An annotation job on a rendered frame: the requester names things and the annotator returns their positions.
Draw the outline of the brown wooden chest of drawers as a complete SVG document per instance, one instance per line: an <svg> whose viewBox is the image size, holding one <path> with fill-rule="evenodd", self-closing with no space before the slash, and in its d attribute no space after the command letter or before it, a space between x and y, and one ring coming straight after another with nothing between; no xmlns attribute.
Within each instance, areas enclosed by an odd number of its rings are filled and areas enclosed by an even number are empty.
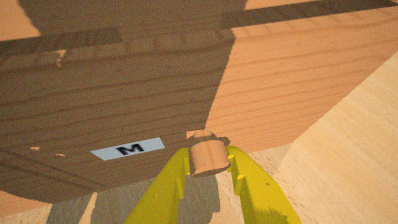
<svg viewBox="0 0 398 224"><path fill-rule="evenodd" d="M256 9L315 0L0 0L0 41ZM398 52L398 43L312 120L294 142ZM91 192L0 215L0 218L144 181L152 175L103 185L0 148L0 162L93 188Z"/></svg>

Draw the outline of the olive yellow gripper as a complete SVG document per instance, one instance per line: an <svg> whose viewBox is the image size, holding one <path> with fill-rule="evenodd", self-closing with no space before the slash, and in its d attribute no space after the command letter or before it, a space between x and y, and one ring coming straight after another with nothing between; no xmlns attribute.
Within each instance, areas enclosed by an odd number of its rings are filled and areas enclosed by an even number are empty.
<svg viewBox="0 0 398 224"><path fill-rule="evenodd" d="M302 224L280 185L263 168L240 148L225 148L245 224ZM189 149L171 157L123 224L177 224L185 175L190 174Z"/></svg>

